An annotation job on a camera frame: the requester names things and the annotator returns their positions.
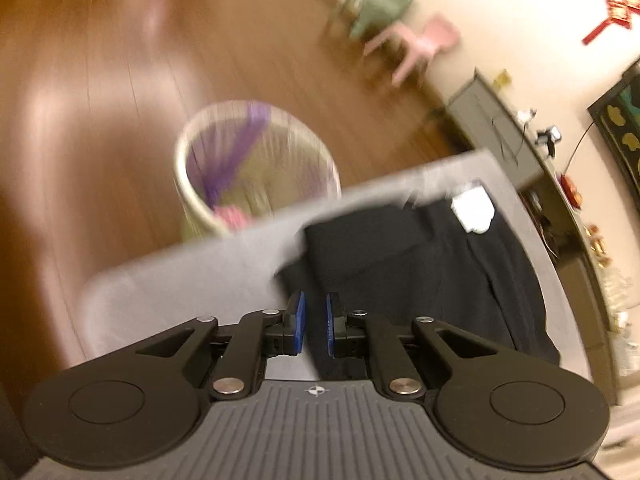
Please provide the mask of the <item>black trousers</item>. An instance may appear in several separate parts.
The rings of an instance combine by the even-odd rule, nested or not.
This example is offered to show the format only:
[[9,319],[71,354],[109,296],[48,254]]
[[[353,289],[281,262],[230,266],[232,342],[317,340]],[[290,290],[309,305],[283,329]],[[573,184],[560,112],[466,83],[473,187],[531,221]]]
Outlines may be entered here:
[[388,204],[311,223],[303,255],[277,274],[285,295],[307,301],[306,343],[322,380],[362,379],[354,358],[333,359],[326,337],[326,298],[346,311],[383,315],[406,326],[420,315],[559,364],[547,334],[537,275],[502,214],[482,234],[466,232],[443,198]]

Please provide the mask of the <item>white laundry basket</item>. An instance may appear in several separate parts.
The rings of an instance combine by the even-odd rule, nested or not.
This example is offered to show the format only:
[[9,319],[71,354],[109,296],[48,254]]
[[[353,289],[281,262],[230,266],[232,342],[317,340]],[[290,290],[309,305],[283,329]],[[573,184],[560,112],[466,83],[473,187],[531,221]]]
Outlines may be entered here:
[[174,181],[185,242],[228,236],[286,207],[342,194],[318,136],[259,101],[224,101],[195,114],[175,145]]

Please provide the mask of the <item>long grey TV cabinet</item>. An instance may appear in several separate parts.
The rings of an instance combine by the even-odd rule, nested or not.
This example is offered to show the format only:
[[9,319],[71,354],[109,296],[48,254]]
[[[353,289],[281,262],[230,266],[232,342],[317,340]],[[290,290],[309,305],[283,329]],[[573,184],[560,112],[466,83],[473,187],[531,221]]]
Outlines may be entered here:
[[594,383],[620,403],[613,324],[586,229],[561,190],[550,164],[529,140],[515,113],[480,73],[449,99],[447,112],[472,148],[498,160],[547,249],[574,312]]

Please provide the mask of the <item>red plate of fruit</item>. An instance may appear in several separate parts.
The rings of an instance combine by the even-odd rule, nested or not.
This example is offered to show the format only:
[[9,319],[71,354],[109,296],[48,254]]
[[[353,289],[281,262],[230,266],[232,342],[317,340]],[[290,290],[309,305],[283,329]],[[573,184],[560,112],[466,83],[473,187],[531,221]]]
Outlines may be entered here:
[[582,194],[579,193],[573,180],[567,174],[559,174],[559,184],[570,206],[575,210],[581,210]]

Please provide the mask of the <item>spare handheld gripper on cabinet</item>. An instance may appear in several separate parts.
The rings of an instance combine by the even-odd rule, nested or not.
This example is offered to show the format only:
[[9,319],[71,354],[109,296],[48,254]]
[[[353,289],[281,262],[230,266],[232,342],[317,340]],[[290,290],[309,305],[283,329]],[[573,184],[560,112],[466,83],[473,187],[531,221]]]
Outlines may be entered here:
[[535,139],[537,146],[545,146],[547,148],[548,157],[555,158],[556,144],[562,140],[562,133],[557,126],[551,126],[544,130],[538,130]]

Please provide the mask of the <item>small yellow cup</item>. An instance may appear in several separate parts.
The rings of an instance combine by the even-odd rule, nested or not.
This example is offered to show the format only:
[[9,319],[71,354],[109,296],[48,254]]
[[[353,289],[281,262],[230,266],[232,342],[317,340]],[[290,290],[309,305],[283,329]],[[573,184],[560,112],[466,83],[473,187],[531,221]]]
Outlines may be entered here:
[[508,70],[502,70],[497,76],[495,76],[491,85],[496,91],[501,91],[504,88],[508,88],[510,84],[512,84],[511,74]]

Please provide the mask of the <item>pink plastic kids chair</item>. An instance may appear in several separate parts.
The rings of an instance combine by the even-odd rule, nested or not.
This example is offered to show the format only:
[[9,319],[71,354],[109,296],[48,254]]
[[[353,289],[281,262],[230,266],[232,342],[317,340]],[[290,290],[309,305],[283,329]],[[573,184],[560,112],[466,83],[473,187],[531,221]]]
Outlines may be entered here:
[[416,67],[429,66],[436,55],[455,47],[460,38],[457,26],[436,13],[428,18],[420,32],[415,32],[404,22],[393,22],[364,44],[363,55],[370,55],[387,40],[398,39],[406,47],[405,57],[392,75],[392,85],[399,88]]

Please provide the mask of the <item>green plastic kids chair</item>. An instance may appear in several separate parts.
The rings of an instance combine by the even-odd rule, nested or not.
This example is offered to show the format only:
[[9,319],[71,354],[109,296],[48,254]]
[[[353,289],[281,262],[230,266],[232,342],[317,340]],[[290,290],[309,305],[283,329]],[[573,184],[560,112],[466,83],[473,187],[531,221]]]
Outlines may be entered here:
[[401,20],[414,0],[341,0],[326,21],[326,30],[345,12],[352,14],[348,38],[360,40],[370,30],[381,30]]

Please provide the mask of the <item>red chinese knot left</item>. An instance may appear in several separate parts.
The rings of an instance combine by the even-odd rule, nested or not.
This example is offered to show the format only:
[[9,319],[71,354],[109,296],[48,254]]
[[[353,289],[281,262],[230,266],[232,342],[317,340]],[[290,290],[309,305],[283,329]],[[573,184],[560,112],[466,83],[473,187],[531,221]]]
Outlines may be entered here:
[[632,16],[640,13],[640,0],[605,0],[605,4],[606,18],[582,38],[584,46],[591,44],[608,26],[617,25],[631,29]]

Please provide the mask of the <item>wall television with cloth cover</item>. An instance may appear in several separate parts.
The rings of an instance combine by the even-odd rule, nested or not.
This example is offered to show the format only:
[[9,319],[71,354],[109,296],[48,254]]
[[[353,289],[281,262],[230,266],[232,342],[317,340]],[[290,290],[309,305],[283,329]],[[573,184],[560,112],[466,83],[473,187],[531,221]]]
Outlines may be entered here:
[[639,60],[635,60],[620,80],[588,107],[589,115],[620,168],[636,208],[639,208],[640,200],[639,84]]

